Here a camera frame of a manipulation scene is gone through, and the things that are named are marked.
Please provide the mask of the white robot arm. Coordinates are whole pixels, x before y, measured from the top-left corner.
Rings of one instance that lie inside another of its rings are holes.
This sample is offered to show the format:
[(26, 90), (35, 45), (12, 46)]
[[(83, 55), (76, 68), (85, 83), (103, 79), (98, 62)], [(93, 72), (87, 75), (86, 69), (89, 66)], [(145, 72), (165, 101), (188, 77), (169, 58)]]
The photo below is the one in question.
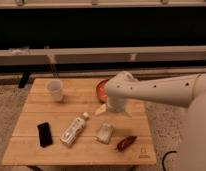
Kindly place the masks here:
[(186, 108), (175, 171), (206, 171), (206, 74), (139, 81), (122, 71), (106, 82), (104, 90), (112, 112), (123, 112), (126, 99)]

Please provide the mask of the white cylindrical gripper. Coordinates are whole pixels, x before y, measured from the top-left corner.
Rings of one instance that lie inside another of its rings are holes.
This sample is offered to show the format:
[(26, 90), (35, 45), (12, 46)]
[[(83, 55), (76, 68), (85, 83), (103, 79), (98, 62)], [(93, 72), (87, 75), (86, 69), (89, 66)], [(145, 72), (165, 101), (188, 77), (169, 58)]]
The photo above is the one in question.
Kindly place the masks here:
[(132, 117), (132, 114), (125, 108), (125, 100), (119, 98), (111, 98), (107, 99), (107, 105), (102, 104), (94, 113), (95, 116), (99, 116), (101, 114), (105, 114), (107, 112), (107, 108), (109, 111), (114, 113), (124, 112), (124, 115), (128, 117)]

